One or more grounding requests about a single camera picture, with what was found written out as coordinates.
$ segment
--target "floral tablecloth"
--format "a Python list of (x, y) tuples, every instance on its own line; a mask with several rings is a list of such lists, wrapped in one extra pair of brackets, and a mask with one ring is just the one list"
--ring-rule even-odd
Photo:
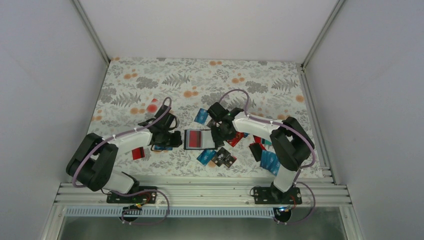
[[(270, 119), (292, 116), (314, 140), (295, 63), (272, 61), (115, 57), (88, 132), (110, 136), (132, 129), (154, 115), (147, 109), (153, 98), (162, 101), (167, 96), (172, 98), (172, 113), (180, 120), (177, 130), (206, 129), (194, 122), (199, 108), (208, 109), (231, 89), (249, 93), (251, 114)], [(234, 92), (221, 104), (227, 109), (241, 108), (245, 101), (242, 93)], [(203, 166), (196, 159), (201, 151), (184, 150), (183, 146), (162, 152), (145, 147), (145, 157), (138, 160), (128, 152), (116, 159), (115, 168), (130, 175), (272, 177), (254, 160), (249, 149), (253, 142), (249, 135), (235, 147), (224, 146), (237, 158), (230, 168), (213, 162)], [(319, 162), (300, 177), (322, 178)]]

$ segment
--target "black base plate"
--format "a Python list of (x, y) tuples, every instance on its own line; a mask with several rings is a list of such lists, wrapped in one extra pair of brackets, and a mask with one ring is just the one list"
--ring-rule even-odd
[[(157, 190), (157, 189), (158, 188), (155, 186), (139, 186), (139, 189), (137, 192), (143, 191), (143, 190)], [(156, 203), (157, 192), (152, 191), (152, 192), (149, 192), (149, 194), (150, 194), (150, 200), (147, 203), (148, 204)], [(148, 195), (145, 193), (141, 193), (140, 195), (137, 195), (137, 196), (119, 196), (110, 191), (109, 193), (107, 193), (106, 202), (108, 204), (139, 204), (146, 201), (147, 197)]]
[(260, 205), (293, 205), (293, 199), (290, 196), (293, 196), (296, 200), (296, 204), (302, 204), (301, 191), (298, 187), (291, 187), (287, 192), (284, 193), (285, 197), (283, 199), (275, 200), (271, 194), (270, 187), (255, 186), (253, 188), (253, 197), (254, 204)]

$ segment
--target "card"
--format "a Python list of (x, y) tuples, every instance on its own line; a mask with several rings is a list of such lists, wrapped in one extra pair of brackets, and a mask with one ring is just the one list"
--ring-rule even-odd
[(172, 150), (172, 147), (169, 147), (169, 146), (156, 146), (156, 145), (153, 145), (152, 150), (153, 150), (153, 151), (163, 151), (163, 150), (169, 150), (169, 151), (171, 151), (171, 150)]
[(227, 140), (226, 142), (228, 144), (231, 145), (231, 147), (234, 147), (235, 145), (237, 145), (238, 142), (240, 142), (240, 140), (243, 138), (244, 134), (242, 132), (237, 132), (235, 134), (235, 138), (231, 139), (231, 140)]
[(268, 161), (268, 151), (262, 151), (262, 155), (260, 156), (260, 164), (259, 164), (259, 166), (261, 167), (261, 168), (265, 168), (265, 165), (267, 164), (267, 161)]
[(277, 155), (275, 153), (270, 152), (270, 151), (267, 151), (267, 152), (268, 152), (267, 157), (268, 157), (269, 160), (268, 160), (268, 162), (265, 166), (265, 169), (267, 169), (268, 171), (271, 171), (271, 166), (273, 164), (277, 164), (278, 159), (277, 159)]
[(211, 130), (187, 129), (184, 135), (185, 150), (217, 149)]
[(209, 163), (209, 161), (211, 159), (213, 159), (215, 157), (215, 155), (217, 154), (217, 151), (215, 150), (211, 150), (211, 149), (205, 149), (203, 152), (201, 152), (201, 154), (197, 157), (197, 160), (203, 164), (204, 166), (206, 166), (206, 164)]
[(211, 119), (207, 124), (206, 124), (206, 126), (208, 127), (208, 128), (212, 128), (212, 126), (216, 126), (217, 125), (217, 122), (215, 121), (215, 120), (213, 120), (213, 119)]
[(209, 114), (208, 114), (208, 111), (207, 110), (205, 110), (203, 108), (200, 108), (199, 109), (199, 112), (197, 112), (197, 115), (194, 118), (194, 121), (196, 123), (199, 123), (199, 124), (205, 124), (206, 119), (208, 118), (208, 115)]
[(237, 158), (236, 158), (235, 156), (228, 155), (228, 156), (226, 157), (226, 159), (225, 159), (224, 165), (225, 165), (227, 168), (229, 168), (229, 167), (231, 167), (231, 166), (234, 164), (234, 162), (235, 162), (236, 160), (237, 160)]
[(259, 143), (251, 143), (249, 145), (249, 149), (253, 154), (254, 160), (256, 162), (259, 162), (261, 160), (262, 151), (263, 151)]
[(132, 150), (132, 160), (138, 160), (145, 157), (145, 150), (143, 147), (139, 147)]
[(277, 161), (277, 164), (274, 165), (270, 172), (277, 176), (278, 170), (280, 169), (280, 165), (280, 161)]
[(270, 141), (268, 141), (268, 140), (265, 140), (265, 139), (263, 139), (263, 138), (261, 138), (261, 144), (263, 144), (263, 145), (268, 145), (268, 146), (272, 146), (272, 145), (273, 145), (273, 143), (272, 143), (272, 142), (270, 142)]
[(225, 163), (226, 158), (230, 156), (230, 152), (228, 152), (225, 148), (221, 147), (216, 155), (212, 158), (212, 162), (214, 162), (218, 167)]

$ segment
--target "aluminum frame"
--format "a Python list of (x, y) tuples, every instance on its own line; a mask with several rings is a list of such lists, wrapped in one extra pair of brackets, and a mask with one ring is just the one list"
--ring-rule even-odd
[[(352, 205), (345, 185), (334, 185), (331, 171), (323, 178), (299, 178), (309, 185), (315, 194), (317, 207), (349, 207)], [(157, 186), (171, 201), (173, 207), (283, 207), (285, 205), (255, 205), (250, 190), (254, 186), (268, 187), (273, 178), (237, 177), (184, 177), (184, 176), (134, 176), (140, 185)], [(306, 187), (297, 185), (303, 204), (310, 207), (312, 195)], [(127, 206), (106, 203), (101, 192), (87, 188), (74, 188), (71, 183), (62, 183), (54, 200), (55, 206)], [(153, 206), (165, 207), (166, 202), (158, 195)]]
[(104, 62), (107, 66), (109, 66), (109, 62), (111, 61), (108, 57), (108, 54), (106, 53), (105, 48), (102, 45), (102, 42), (100, 41), (99, 37), (97, 36), (97, 33), (93, 27), (93, 25), (90, 22), (89, 17), (86, 14), (86, 11), (84, 10), (83, 6), (80, 3), (80, 0), (70, 0), (75, 7), (75, 10), (78, 12), (79, 17), (81, 18), (82, 23), (84, 24), (85, 28), (88, 31), (88, 34), (90, 35), (91, 39), (93, 40), (98, 52), (100, 53), (101, 57), (103, 58)]
[(336, 4), (334, 5), (334, 8), (332, 9), (330, 15), (328, 16), (327, 21), (325, 22), (324, 26), (322, 27), (321, 31), (319, 32), (318, 36), (313, 42), (312, 47), (310, 48), (309, 52), (307, 53), (302, 63), (303, 68), (306, 68), (306, 66), (308, 66), (309, 62), (314, 56), (315, 51), (317, 50), (320, 43), (323, 41), (324, 37), (327, 34), (327, 31), (329, 30), (331, 24), (334, 22), (334, 19), (337, 17), (337, 14), (340, 12), (340, 9), (342, 8), (345, 2), (346, 0), (338, 0)]
[(65, 213), (67, 207), (63, 205), (54, 205), (50, 214), (48, 215), (47, 222), (41, 234), (41, 240), (57, 240), (62, 229)]
[(364, 240), (354, 208), (341, 206), (340, 214), (347, 240)]
[(314, 98), (312, 96), (312, 92), (309, 87), (308, 79), (305, 73), (305, 68), (302, 67), (300, 63), (296, 63), (296, 68), (300, 78), (300, 87), (302, 88), (304, 98), (305, 98), (307, 114), (310, 119), (312, 133), (313, 133), (315, 145), (318, 152), (319, 162), (321, 163), (322, 166), (329, 167), (329, 170), (331, 171), (331, 175), (334, 179), (334, 184), (337, 185), (340, 183), (341, 177), (336, 172), (335, 168), (332, 167), (333, 159), (330, 157), (329, 151), (326, 146), (326, 141), (324, 139), (323, 131), (321, 129), (320, 122), (318, 120), (317, 110), (314, 104)]

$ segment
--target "gray leaf pattern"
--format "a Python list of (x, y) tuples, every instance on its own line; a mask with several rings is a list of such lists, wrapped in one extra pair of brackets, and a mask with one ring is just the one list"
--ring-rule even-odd
[(153, 81), (153, 79), (147, 78), (145, 76), (141, 76), (141, 77), (137, 78), (136, 81), (137, 81), (136, 86), (139, 89), (143, 89), (143, 88), (154, 89), (154, 88), (158, 87), (157, 81)]
[(105, 87), (101, 89), (98, 99), (104, 104), (110, 103), (112, 101), (112, 96), (115, 94), (117, 94), (117, 90), (115, 88)]
[(291, 90), (292, 88), (296, 88), (297, 86), (298, 83), (293, 79), (277, 79), (276, 81), (274, 81), (271, 88), (287, 92), (287, 90)]
[[(110, 136), (132, 129), (154, 116), (155, 112), (149, 110), (153, 99), (161, 102), (168, 96), (172, 98), (172, 112), (180, 120), (176, 130), (207, 129), (194, 122), (199, 108), (208, 109), (229, 90), (244, 89), (250, 95), (251, 114), (269, 119), (295, 117), (314, 140), (300, 86), (296, 65), (291, 62), (116, 57), (106, 73), (89, 132)], [(246, 99), (243, 93), (232, 92), (221, 104), (227, 109), (242, 108)], [(131, 175), (272, 177), (249, 151), (253, 142), (249, 135), (235, 147), (225, 143), (224, 148), (237, 158), (230, 168), (212, 162), (203, 166), (196, 159), (201, 151), (184, 150), (182, 146), (161, 152), (145, 147), (145, 157), (137, 160), (130, 151), (116, 159), (115, 168)], [(317, 162), (300, 176), (323, 175)]]
[(136, 93), (129, 92), (129, 93), (122, 93), (117, 98), (115, 98), (111, 103), (113, 105), (126, 107), (132, 104), (136, 104), (140, 101), (141, 99), (138, 92)]
[(262, 85), (260, 83), (254, 82), (254, 81), (247, 81), (246, 82), (247, 92), (248, 93), (266, 93), (268, 92), (268, 87), (265, 85)]
[(177, 86), (180, 87), (181, 84), (185, 84), (187, 82), (190, 82), (189, 76), (186, 76), (185, 74), (183, 76), (177, 73), (177, 74), (171, 74), (167, 76), (162, 83), (169, 85), (171, 87), (177, 87)]

